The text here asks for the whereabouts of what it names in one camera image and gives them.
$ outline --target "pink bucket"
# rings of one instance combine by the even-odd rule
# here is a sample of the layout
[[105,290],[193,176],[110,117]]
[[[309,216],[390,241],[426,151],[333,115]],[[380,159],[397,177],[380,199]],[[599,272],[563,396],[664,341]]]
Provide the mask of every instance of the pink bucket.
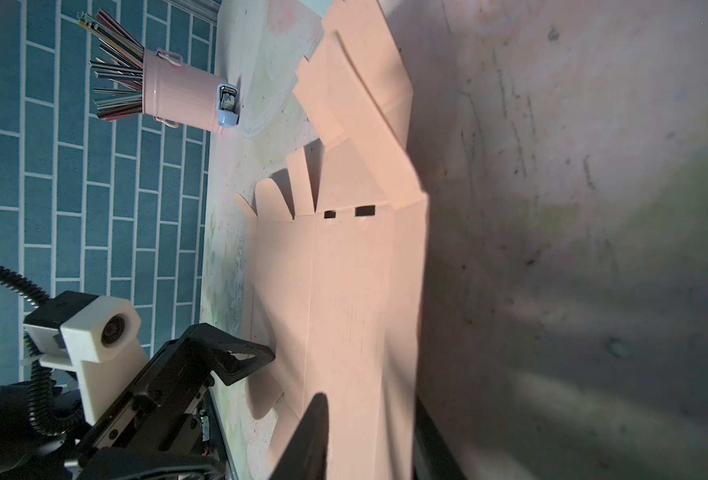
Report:
[[143,54],[143,113],[168,127],[178,123],[223,132],[218,125],[220,77],[192,67],[180,54],[146,50]]

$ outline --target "white grout line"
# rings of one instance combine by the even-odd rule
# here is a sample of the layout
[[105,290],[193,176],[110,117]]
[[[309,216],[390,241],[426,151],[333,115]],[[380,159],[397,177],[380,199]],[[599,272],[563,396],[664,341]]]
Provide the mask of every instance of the white grout line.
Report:
[[138,124],[138,135],[136,139],[136,160],[135,160],[135,210],[132,212],[132,217],[135,218],[135,223],[132,225],[132,283],[130,285],[130,302],[135,304],[135,277],[137,273],[137,249],[138,249],[138,200],[139,200],[139,190],[140,190],[140,145],[142,139],[142,127],[143,115],[137,115],[136,117]]
[[62,14],[62,13],[61,13],[61,14],[60,14],[60,18],[61,18],[62,20],[66,20],[66,21],[68,21],[68,22],[75,23],[75,24],[77,24],[77,25],[79,24],[79,20],[76,20],[75,18],[71,18],[70,16],[68,16],[68,15],[66,15],[66,14]]
[[[142,43],[146,43],[146,22],[148,20],[148,17],[146,14],[148,13],[148,0],[143,0],[143,29],[141,32],[141,38],[142,38]],[[159,132],[159,152],[162,155],[162,158],[164,158],[164,128],[162,128]],[[159,161],[159,176],[158,176],[158,186],[157,188],[159,189],[159,195],[156,196],[156,246],[158,247],[159,245],[159,225],[160,222],[158,221],[161,214],[162,214],[162,172],[164,171],[164,168],[161,165],[161,159]],[[159,266],[159,255],[154,256],[154,275],[156,275],[156,272],[158,272],[158,266]],[[152,309],[151,309],[151,343],[148,344],[148,346],[151,349],[151,355],[154,354],[154,333],[156,331],[156,294],[157,294],[157,288],[156,284],[158,282],[156,279],[154,280],[153,288],[152,288]]]
[[[56,1],[56,12],[60,12],[62,7],[62,0]],[[61,31],[61,21],[60,13],[55,14],[55,65],[60,65],[60,31]],[[58,251],[58,214],[57,214],[57,201],[58,201],[58,136],[60,131],[60,68],[55,68],[55,85],[54,85],[54,97],[53,97],[53,107],[52,107],[52,138],[55,140],[52,142],[52,225],[51,232],[52,237],[50,241],[52,242],[52,251],[50,252],[50,293],[53,295],[57,291],[57,284],[55,283],[56,276],[56,261],[55,255]]]
[[77,149],[77,150],[84,150],[84,146],[83,146],[83,145],[70,144],[70,143],[68,143],[68,142],[66,142],[66,141],[59,141],[59,140],[58,140],[58,146],[59,146],[59,147],[75,148],[75,149]]
[[16,131],[2,130],[1,128],[0,128],[0,135],[6,135],[8,137],[20,138],[20,133],[18,133]]
[[[26,24],[24,20],[28,13],[28,1],[21,0],[20,2],[20,38],[24,39],[26,37]],[[25,272],[26,264],[26,249],[23,247],[24,244],[24,229],[25,229],[25,219],[24,217],[24,207],[26,198],[26,46],[23,42],[20,43],[20,97],[19,97],[19,115],[20,115],[20,143],[18,144],[18,205],[20,206],[20,212],[18,212],[18,271],[23,275]],[[26,355],[23,352],[22,343],[22,319],[23,319],[23,303],[24,300],[22,296],[18,296],[18,382],[23,381],[23,368],[20,364],[20,360]]]
[[[92,11],[92,0],[87,0],[87,11]],[[87,153],[90,151],[90,121],[87,114],[90,112],[90,52],[92,51],[92,35],[86,33],[87,45],[84,52],[84,62],[88,65],[84,69],[84,125],[82,126],[82,233],[81,248],[79,249],[79,290],[84,291],[84,276],[86,274],[86,250],[87,245]]]
[[199,40],[201,43],[204,43],[204,44],[209,45],[209,41],[205,40],[205,39],[202,38],[202,37],[199,37],[198,35],[191,34],[191,38],[193,38],[193,39],[195,39],[195,40]]
[[23,172],[23,175],[25,175],[26,177],[44,178],[45,180],[52,179],[52,175],[50,175],[50,174],[38,174],[35,172]]
[[[116,4],[116,20],[122,21],[122,3]],[[117,82],[113,82],[113,87],[116,88]],[[90,113],[90,118],[98,118],[96,114]],[[111,173],[109,178],[109,238],[108,246],[106,247],[106,294],[111,294],[111,265],[113,257],[113,220],[110,218],[113,215],[113,194],[114,194],[114,168],[116,167],[116,121],[111,122]]]
[[52,102],[39,100],[38,98],[26,97],[26,101],[31,102],[32,104],[43,105],[44,107],[52,108],[55,106]]
[[[167,4],[167,18],[172,17],[172,5]],[[191,32],[191,23],[193,22],[193,16],[189,15],[189,32]],[[169,24],[167,25],[167,42],[166,42],[166,50],[169,51]],[[189,61],[191,58],[191,45],[189,45]],[[180,225],[181,225],[181,215],[183,214],[183,197],[180,197],[183,195],[183,165],[186,164],[186,135],[188,134],[189,127],[187,125],[183,125],[183,138],[181,139],[181,142],[183,143],[183,147],[181,149],[180,153],[180,175],[179,175],[179,192],[178,192],[178,228],[177,233],[178,237],[176,239],[176,254],[175,254],[175,279],[172,282],[172,326],[170,327],[170,333],[169,333],[169,339],[172,340],[175,338],[175,325],[177,322],[177,310],[174,306],[176,300],[178,299],[178,272],[180,271],[179,264],[180,264],[180,255],[177,254],[177,250],[180,248]]]
[[[214,65],[212,65],[212,63],[213,63],[213,48],[215,47],[212,25],[210,25],[210,27],[209,27],[209,40],[210,41],[209,41],[208,47],[207,47],[207,72],[212,72],[213,67],[214,67]],[[203,132],[202,172],[199,174],[199,209],[196,212],[196,224],[197,224],[197,226],[196,226],[196,246],[195,246],[196,254],[194,255],[194,280],[193,280],[194,284],[192,286],[192,291],[194,293],[194,301],[200,300],[199,301],[199,308],[200,309],[201,309],[201,305],[202,305],[202,302],[201,302],[202,292],[201,291],[199,292],[200,298],[197,299],[196,298],[196,281],[202,278],[202,276],[199,275],[199,274],[203,273],[203,272],[199,272],[199,257],[205,254],[204,252],[199,251],[199,241],[201,240],[200,236],[202,235],[202,228],[201,227],[203,226],[203,225],[199,225],[199,222],[202,219],[202,212],[206,211],[206,209],[207,209],[207,198],[205,197],[205,191],[204,191],[204,189],[205,189],[205,174],[207,173],[205,170],[205,155],[206,155],[207,149],[204,146],[204,142],[208,141],[207,140],[208,133],[209,132],[207,132],[207,131]],[[198,313],[198,312],[194,311],[195,305],[196,305],[196,303],[194,303],[194,307],[191,309],[191,324],[192,325],[194,324],[194,321],[196,319],[196,314]]]
[[31,40],[26,40],[26,45],[29,45],[29,46],[31,46],[31,47],[36,47],[36,48],[38,48],[39,50],[43,50],[43,51],[45,51],[45,52],[55,53],[55,49],[54,49],[54,48],[50,48],[50,47],[47,47],[47,46],[45,46],[45,45],[38,44],[38,43],[36,43],[36,42],[32,42]]
[[150,13],[147,13],[146,16],[147,16],[148,18],[151,18],[152,20],[156,20],[157,22],[162,23],[162,24],[165,24],[165,25],[167,25],[167,26],[169,27],[169,23],[167,22],[167,20],[162,20],[161,18],[159,18],[159,17],[157,17],[157,16],[154,16],[154,15],[152,15],[152,14],[150,14]]
[[20,211],[20,208],[17,207],[17,206],[3,206],[3,205],[0,205],[0,210],[5,210],[5,211],[8,211],[8,212],[18,212],[18,211]]

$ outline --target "black cable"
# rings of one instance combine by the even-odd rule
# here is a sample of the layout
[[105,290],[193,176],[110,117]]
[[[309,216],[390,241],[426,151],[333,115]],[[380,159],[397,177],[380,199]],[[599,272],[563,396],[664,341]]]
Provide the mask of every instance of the black cable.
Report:
[[[47,292],[24,276],[0,266],[0,285],[19,293],[31,305],[40,307],[50,299]],[[36,358],[41,354],[28,333],[23,335],[28,355]],[[84,411],[81,406],[68,416],[55,415],[54,394],[52,388],[52,369],[39,364],[39,360],[31,363],[31,383],[29,384],[28,415],[31,426],[44,436],[59,436],[73,430],[84,422]]]

